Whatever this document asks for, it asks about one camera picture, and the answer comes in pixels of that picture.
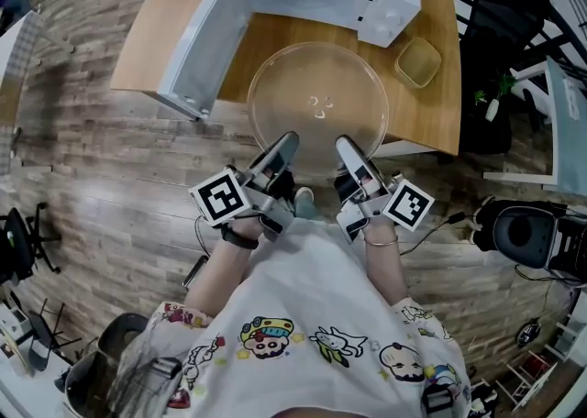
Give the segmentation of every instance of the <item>cartoon print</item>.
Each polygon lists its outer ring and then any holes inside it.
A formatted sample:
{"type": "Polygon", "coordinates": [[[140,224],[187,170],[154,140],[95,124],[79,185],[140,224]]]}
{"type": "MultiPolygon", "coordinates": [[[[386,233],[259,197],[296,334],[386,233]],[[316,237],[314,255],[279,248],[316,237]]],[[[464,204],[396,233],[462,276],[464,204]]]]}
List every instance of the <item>cartoon print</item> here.
{"type": "Polygon", "coordinates": [[[462,390],[462,396],[465,398],[467,403],[471,401],[471,389],[469,389],[469,386],[465,386],[465,388],[462,390]]]}
{"type": "Polygon", "coordinates": [[[426,382],[429,385],[446,385],[452,393],[453,399],[460,395],[460,384],[462,383],[457,371],[450,365],[426,366],[424,368],[426,382]]]}
{"type": "Polygon", "coordinates": [[[302,343],[305,340],[304,334],[293,334],[292,341],[294,343],[302,343]]]}
{"type": "Polygon", "coordinates": [[[247,351],[246,349],[240,349],[239,351],[237,351],[237,359],[249,359],[250,358],[250,352],[247,351]]]}
{"type": "Polygon", "coordinates": [[[387,380],[389,379],[389,374],[385,372],[385,369],[379,369],[379,372],[377,374],[379,374],[383,378],[383,380],[385,380],[385,382],[387,382],[387,380]]]}
{"type": "Polygon", "coordinates": [[[452,335],[447,331],[446,327],[442,325],[442,334],[445,340],[452,340],[452,335]]]}
{"type": "Polygon", "coordinates": [[[413,322],[415,319],[427,320],[433,317],[430,312],[425,311],[424,309],[420,309],[419,307],[412,306],[405,306],[402,309],[402,314],[409,322],[413,322]]]}
{"type": "Polygon", "coordinates": [[[166,320],[171,324],[182,322],[192,328],[202,327],[203,319],[201,317],[194,318],[194,314],[184,310],[181,304],[166,302],[163,308],[164,312],[161,314],[161,320],[166,320]]]}
{"type": "Polygon", "coordinates": [[[318,327],[315,336],[310,336],[311,341],[318,343],[322,357],[332,363],[334,359],[337,363],[345,368],[349,367],[349,362],[345,356],[354,356],[359,358],[363,354],[362,344],[367,341],[367,336],[350,336],[338,331],[335,327],[330,327],[330,333],[321,326],[318,327]]]}
{"type": "Polygon", "coordinates": [[[373,353],[375,353],[376,351],[379,351],[380,349],[382,349],[381,345],[376,340],[369,340],[368,343],[369,343],[369,346],[371,347],[371,351],[373,353]]]}
{"type": "Polygon", "coordinates": [[[243,325],[240,340],[258,359],[277,358],[290,344],[293,330],[290,319],[255,317],[250,324],[243,325]]]}
{"type": "Polygon", "coordinates": [[[183,363],[183,377],[187,383],[188,389],[191,391],[194,388],[194,384],[200,376],[200,368],[204,363],[209,362],[212,359],[214,353],[225,345],[225,339],[223,336],[217,336],[210,346],[202,345],[196,346],[190,351],[188,358],[183,363]]]}
{"type": "Polygon", "coordinates": [[[409,346],[392,343],[379,353],[379,360],[401,382],[422,382],[424,371],[420,355],[409,346]]]}
{"type": "Polygon", "coordinates": [[[422,328],[422,327],[418,327],[418,333],[421,336],[429,336],[430,338],[437,338],[437,336],[434,332],[430,332],[429,330],[426,330],[425,328],[422,328]]]}
{"type": "Polygon", "coordinates": [[[169,400],[167,406],[169,408],[174,408],[177,410],[185,410],[187,408],[190,408],[192,406],[190,394],[185,389],[178,389],[172,395],[172,398],[169,400]]]}

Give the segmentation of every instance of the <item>yellow plastic container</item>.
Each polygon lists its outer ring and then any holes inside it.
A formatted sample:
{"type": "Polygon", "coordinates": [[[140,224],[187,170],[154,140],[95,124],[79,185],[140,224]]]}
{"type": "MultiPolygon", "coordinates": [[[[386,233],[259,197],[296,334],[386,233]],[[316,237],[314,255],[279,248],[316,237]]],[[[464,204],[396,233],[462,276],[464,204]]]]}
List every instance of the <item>yellow plastic container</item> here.
{"type": "Polygon", "coordinates": [[[430,84],[441,63],[440,53],[432,45],[414,37],[395,60],[395,70],[405,85],[422,89],[430,84]]]}

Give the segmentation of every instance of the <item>black device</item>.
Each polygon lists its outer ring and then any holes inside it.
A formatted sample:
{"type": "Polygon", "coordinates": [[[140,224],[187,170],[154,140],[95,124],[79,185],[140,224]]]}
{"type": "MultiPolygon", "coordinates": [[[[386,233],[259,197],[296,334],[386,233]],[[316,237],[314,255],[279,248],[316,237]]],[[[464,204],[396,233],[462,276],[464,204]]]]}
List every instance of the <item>black device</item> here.
{"type": "Polygon", "coordinates": [[[534,269],[568,273],[587,282],[587,216],[543,203],[519,202],[501,211],[493,224],[495,248],[534,269]]]}
{"type": "Polygon", "coordinates": [[[532,319],[529,323],[525,324],[518,332],[515,341],[521,348],[527,347],[530,343],[538,338],[542,325],[538,319],[532,319]]]}

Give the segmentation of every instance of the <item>wristband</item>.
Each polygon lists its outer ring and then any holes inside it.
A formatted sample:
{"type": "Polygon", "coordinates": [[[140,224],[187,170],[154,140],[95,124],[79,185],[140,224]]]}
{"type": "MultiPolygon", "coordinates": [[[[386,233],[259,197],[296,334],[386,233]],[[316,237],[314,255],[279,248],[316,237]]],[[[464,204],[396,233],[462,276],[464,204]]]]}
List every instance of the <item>wristband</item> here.
{"type": "Polygon", "coordinates": [[[222,234],[222,240],[226,240],[226,242],[230,242],[237,247],[245,248],[246,250],[254,250],[259,246],[259,240],[251,240],[237,234],[228,227],[228,224],[222,225],[220,233],[222,234]]]}

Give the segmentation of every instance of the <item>wooden table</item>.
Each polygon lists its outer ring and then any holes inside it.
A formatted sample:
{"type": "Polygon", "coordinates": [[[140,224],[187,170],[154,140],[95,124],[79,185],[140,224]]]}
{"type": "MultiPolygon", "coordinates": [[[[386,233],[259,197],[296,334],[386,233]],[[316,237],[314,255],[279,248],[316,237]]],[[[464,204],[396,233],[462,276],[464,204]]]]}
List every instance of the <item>wooden table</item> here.
{"type": "MultiPolygon", "coordinates": [[[[167,103],[157,90],[175,45],[200,1],[146,0],[120,54],[111,88],[141,91],[167,103]]],[[[390,121],[384,141],[388,144],[377,156],[429,150],[459,153],[460,49],[453,0],[422,0],[422,11],[387,49],[359,42],[357,32],[343,27],[255,14],[218,99],[245,103],[250,82],[261,64],[273,53],[304,41],[337,43],[359,54],[378,73],[389,100],[390,121]],[[413,36],[429,41],[442,57],[437,76],[419,91],[405,87],[394,72],[395,59],[413,36]]]]}

